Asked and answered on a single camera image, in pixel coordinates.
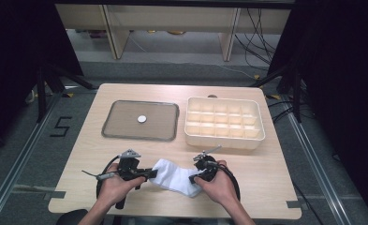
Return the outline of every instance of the person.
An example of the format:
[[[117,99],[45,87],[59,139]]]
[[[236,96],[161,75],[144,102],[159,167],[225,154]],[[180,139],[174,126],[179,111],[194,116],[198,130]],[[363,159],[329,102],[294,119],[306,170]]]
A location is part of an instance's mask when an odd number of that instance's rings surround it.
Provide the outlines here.
[[[217,161],[227,166],[225,160]],[[108,172],[117,171],[117,163],[112,163]],[[110,208],[121,201],[128,191],[145,182],[144,177],[125,181],[115,174],[112,178],[103,181],[98,199],[90,211],[84,216],[79,225],[98,225]],[[222,171],[218,171],[215,178],[207,182],[199,177],[195,177],[195,182],[215,203],[221,204],[231,216],[235,224],[253,225],[254,220],[245,211],[243,205],[237,199],[234,186],[229,177]]]

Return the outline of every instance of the gray floor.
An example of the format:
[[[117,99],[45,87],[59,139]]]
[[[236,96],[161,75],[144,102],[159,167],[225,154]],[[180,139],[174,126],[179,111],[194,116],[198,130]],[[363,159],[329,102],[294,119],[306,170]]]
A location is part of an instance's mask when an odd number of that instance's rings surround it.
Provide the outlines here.
[[[230,61],[224,62],[217,34],[185,33],[174,36],[161,31],[156,33],[134,31],[130,35],[123,57],[120,60],[114,60],[106,39],[89,38],[85,32],[76,33],[73,30],[67,30],[67,32],[81,61],[85,78],[93,84],[111,82],[247,86],[254,82],[255,75],[260,77],[266,75],[264,70],[248,66],[246,59],[254,67],[265,68],[267,65],[254,56],[246,57],[237,41],[234,43]],[[247,43],[244,35],[239,37]],[[265,39],[275,46],[279,37],[266,36]],[[262,50],[257,48],[254,50],[266,57]],[[275,86],[278,82],[279,79],[275,79],[265,84],[262,87],[265,95],[276,95]],[[77,86],[68,80],[64,83]],[[58,99],[31,157],[0,212],[0,224],[55,224],[60,217],[48,211],[50,194],[64,169],[70,150],[96,94],[80,87],[69,89],[67,92],[73,93],[73,97]],[[267,99],[268,104],[279,101]],[[276,116],[284,109],[282,104],[270,107],[271,116]],[[332,157],[333,149],[317,120],[309,107],[303,106],[301,112],[303,129],[315,149],[331,186],[338,194],[351,224],[368,224],[368,209],[350,181],[345,168]],[[62,131],[54,128],[61,116],[71,117],[63,124],[69,126],[69,131],[65,137],[53,138],[52,134],[59,134]],[[5,135],[4,145],[0,147],[0,184],[5,181],[10,168],[25,146],[36,126],[36,120],[37,103],[34,102],[22,108],[15,123]],[[309,163],[292,121],[285,116],[275,123],[275,127],[293,182],[304,193],[324,224],[340,224],[317,180],[312,164]],[[300,192],[297,193],[302,203],[302,218],[299,220],[256,219],[256,223],[319,224],[303,196]]]

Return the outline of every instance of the white sorting tray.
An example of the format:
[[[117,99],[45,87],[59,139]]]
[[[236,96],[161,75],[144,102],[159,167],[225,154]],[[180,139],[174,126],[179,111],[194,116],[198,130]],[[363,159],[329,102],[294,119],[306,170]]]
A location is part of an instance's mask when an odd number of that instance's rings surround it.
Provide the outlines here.
[[[256,149],[265,139],[258,104],[253,100],[191,97],[184,132],[195,146]]]

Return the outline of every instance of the forearm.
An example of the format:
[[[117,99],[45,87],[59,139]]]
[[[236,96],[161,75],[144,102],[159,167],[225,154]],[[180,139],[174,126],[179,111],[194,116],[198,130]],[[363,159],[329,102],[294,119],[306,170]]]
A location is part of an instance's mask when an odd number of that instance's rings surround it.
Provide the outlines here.
[[[99,225],[109,210],[109,204],[105,204],[98,200],[87,215],[81,220],[79,225]]]
[[[255,225],[253,219],[250,218],[240,202],[228,202],[222,205],[230,214],[235,224],[240,225]]]

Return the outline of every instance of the human hand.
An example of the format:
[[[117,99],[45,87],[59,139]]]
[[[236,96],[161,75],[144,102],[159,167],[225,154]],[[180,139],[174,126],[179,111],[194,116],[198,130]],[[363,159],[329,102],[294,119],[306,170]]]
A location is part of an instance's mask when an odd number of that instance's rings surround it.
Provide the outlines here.
[[[217,163],[227,166],[225,160],[219,160]],[[215,175],[215,178],[207,182],[200,177],[195,177],[195,182],[198,184],[204,192],[216,203],[222,205],[226,203],[238,202],[236,191],[230,178],[221,170]]]
[[[118,164],[112,163],[107,170],[107,173],[116,172]],[[141,185],[145,182],[145,177],[137,177],[133,180],[125,181],[118,174],[106,179],[102,182],[102,187],[99,191],[98,201],[112,207],[114,204],[121,201],[132,188]]]

